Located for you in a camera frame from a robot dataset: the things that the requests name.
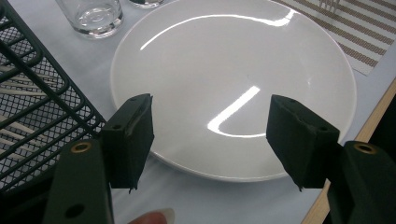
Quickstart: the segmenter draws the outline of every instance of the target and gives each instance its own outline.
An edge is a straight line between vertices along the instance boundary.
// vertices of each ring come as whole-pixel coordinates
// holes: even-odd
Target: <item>placemat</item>
[[[396,38],[396,0],[341,0],[335,14],[319,7],[319,0],[274,1],[323,27],[344,51],[352,68],[366,76]]]

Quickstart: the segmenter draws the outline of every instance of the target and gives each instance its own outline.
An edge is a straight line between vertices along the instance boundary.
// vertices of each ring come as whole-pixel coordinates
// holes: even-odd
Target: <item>table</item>
[[[134,7],[120,0],[124,24],[114,36],[87,40],[69,25],[55,1],[9,0],[49,52],[74,80],[98,111],[109,119],[115,112],[109,75],[115,50],[122,37],[152,9]],[[346,140],[352,140],[396,77],[396,43],[367,77],[354,71],[358,103]],[[176,170],[148,157],[138,190],[113,189],[116,223],[127,223],[147,211],[171,207],[176,223],[298,223],[320,189],[302,192],[291,178],[260,183],[226,183],[203,179]]]

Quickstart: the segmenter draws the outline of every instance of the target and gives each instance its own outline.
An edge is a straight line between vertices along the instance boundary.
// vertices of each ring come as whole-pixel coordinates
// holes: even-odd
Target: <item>wire mesh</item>
[[[7,1],[0,2],[0,191],[54,165],[105,120]]]

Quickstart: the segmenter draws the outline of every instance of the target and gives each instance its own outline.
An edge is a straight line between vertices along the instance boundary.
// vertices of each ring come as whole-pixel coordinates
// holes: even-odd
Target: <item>glass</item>
[[[163,3],[163,0],[129,0],[137,7],[149,8],[149,7],[157,7]]]
[[[98,39],[114,35],[122,25],[119,0],[56,0],[73,29]]]

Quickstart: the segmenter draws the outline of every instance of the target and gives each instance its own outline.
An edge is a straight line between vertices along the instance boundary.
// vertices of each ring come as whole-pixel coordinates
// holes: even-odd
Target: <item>fork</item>
[[[4,149],[0,148],[0,155],[1,155],[3,152],[6,152],[6,151],[5,151]],[[18,154],[16,154],[16,153],[11,153],[11,154],[9,154],[9,157],[12,158],[12,159],[15,159],[15,160],[23,160],[23,159],[25,159],[23,156],[20,156],[20,155],[18,155]]]
[[[3,66],[0,65],[0,72],[7,72],[11,70],[13,67],[9,66]],[[54,79],[57,77],[51,77],[47,75],[42,75],[42,74],[37,74],[39,77],[45,78],[47,80],[44,80],[44,82],[48,85],[56,85],[56,82],[53,82]],[[4,81],[1,83],[3,87],[0,87],[0,93],[3,94],[10,94],[10,95],[28,95],[28,96],[46,96],[47,94],[41,91],[28,91],[27,89],[31,90],[39,90],[39,87],[34,85],[32,80],[29,78],[25,77],[12,77],[9,80],[13,81]],[[5,88],[5,86],[13,87],[13,88],[25,88],[24,91],[22,90],[14,90],[14,89],[9,89]]]
[[[11,132],[11,131],[6,130],[6,129],[0,129],[0,133],[8,135],[8,136],[11,136],[11,137],[19,139],[19,140],[22,140],[24,138],[24,136],[22,136],[20,134],[17,134],[17,133],[14,133],[14,132]],[[41,143],[39,143],[39,142],[37,142],[35,140],[30,140],[29,143],[31,143],[31,144],[33,144],[33,145],[35,145],[37,147],[42,147],[43,146],[43,144],[41,144]]]
[[[0,122],[4,121],[6,119],[7,119],[6,116],[0,115]],[[30,128],[28,128],[28,127],[26,127],[26,126],[24,126],[24,125],[22,125],[22,124],[20,124],[18,122],[10,123],[9,126],[12,127],[12,128],[15,128],[15,129],[19,129],[19,130],[21,130],[23,132],[26,132],[26,133],[34,133],[35,132],[34,130],[32,130],[32,129],[30,129]],[[40,137],[41,139],[48,139],[48,137],[46,137],[46,136],[44,136],[42,134],[40,134],[38,137]]]
[[[329,7],[329,11],[332,11],[332,7],[334,8],[334,11],[332,13],[335,13],[337,10],[338,4],[340,3],[340,0],[320,0],[319,1],[319,7],[322,6],[324,2],[324,8],[327,9]]]
[[[2,143],[4,145],[9,145],[9,146],[12,146],[12,145],[15,144],[15,143],[13,143],[11,141],[8,141],[8,140],[6,140],[4,138],[0,138],[0,143]],[[20,147],[20,149],[23,149],[23,150],[26,150],[26,151],[30,151],[30,152],[34,152],[34,150],[30,149],[29,147]]]

